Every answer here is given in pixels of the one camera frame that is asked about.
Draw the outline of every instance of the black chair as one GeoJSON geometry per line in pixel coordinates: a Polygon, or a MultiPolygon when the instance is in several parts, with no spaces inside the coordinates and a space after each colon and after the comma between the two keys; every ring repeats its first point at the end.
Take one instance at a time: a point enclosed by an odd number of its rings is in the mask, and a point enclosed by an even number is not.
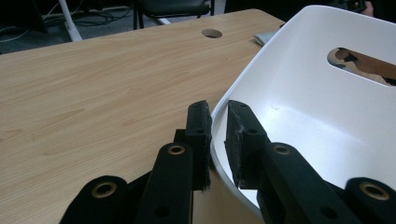
{"type": "Polygon", "coordinates": [[[210,11],[210,15],[215,14],[215,0],[134,0],[134,29],[144,28],[143,15],[153,19],[188,17],[202,15],[210,11]]]}

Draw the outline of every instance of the white container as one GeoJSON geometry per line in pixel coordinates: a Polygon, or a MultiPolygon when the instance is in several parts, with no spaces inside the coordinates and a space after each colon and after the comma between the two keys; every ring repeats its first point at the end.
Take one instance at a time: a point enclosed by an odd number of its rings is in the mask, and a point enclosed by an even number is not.
{"type": "Polygon", "coordinates": [[[228,188],[258,216],[256,190],[239,190],[224,147],[227,102],[249,105],[273,142],[296,147],[344,188],[366,176],[396,189],[396,89],[331,66],[346,48],[396,64],[396,24],[332,7],[306,7],[265,45],[213,111],[212,158],[228,188]]]}

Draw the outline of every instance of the chair leg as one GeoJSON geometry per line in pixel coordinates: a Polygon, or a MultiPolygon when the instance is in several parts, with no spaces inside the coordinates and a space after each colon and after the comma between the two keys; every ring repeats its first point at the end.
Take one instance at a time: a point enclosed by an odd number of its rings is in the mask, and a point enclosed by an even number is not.
{"type": "Polygon", "coordinates": [[[134,30],[137,30],[137,5],[134,2],[134,30]]]}
{"type": "Polygon", "coordinates": [[[142,12],[142,10],[137,10],[138,12],[138,16],[139,16],[139,26],[140,26],[140,29],[143,29],[143,28],[145,28],[145,25],[143,24],[143,12],[142,12]]]}
{"type": "Polygon", "coordinates": [[[215,15],[215,0],[210,0],[210,15],[215,15]]]}

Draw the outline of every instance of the wooden table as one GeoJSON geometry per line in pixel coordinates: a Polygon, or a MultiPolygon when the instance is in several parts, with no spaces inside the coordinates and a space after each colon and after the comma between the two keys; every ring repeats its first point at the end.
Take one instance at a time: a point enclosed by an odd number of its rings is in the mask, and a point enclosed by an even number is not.
{"type": "MultiPolygon", "coordinates": [[[[90,180],[130,182],[213,109],[282,21],[247,10],[0,56],[0,223],[57,223],[90,180]],[[222,32],[220,38],[202,35],[222,32]]],[[[194,223],[262,223],[211,172],[194,223]]]]}

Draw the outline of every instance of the floor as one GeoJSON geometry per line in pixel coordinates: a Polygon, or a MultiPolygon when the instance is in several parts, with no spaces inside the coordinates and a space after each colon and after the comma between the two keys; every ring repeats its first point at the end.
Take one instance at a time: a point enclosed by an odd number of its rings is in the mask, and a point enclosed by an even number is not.
{"type": "MultiPolygon", "coordinates": [[[[215,15],[222,14],[224,6],[225,0],[216,0],[215,15]]],[[[102,11],[93,10],[91,15],[84,15],[78,8],[70,8],[70,12],[73,14],[73,21],[82,39],[133,30],[133,10],[129,7],[108,7],[102,11]]],[[[43,17],[48,27],[47,34],[10,28],[0,24],[0,53],[6,54],[27,49],[43,48],[71,41],[62,21],[62,14],[49,14],[43,17]]],[[[196,17],[187,17],[168,20],[170,22],[178,22],[195,19],[196,17]]],[[[144,20],[145,27],[160,25],[154,19],[145,17],[144,20]]]]}

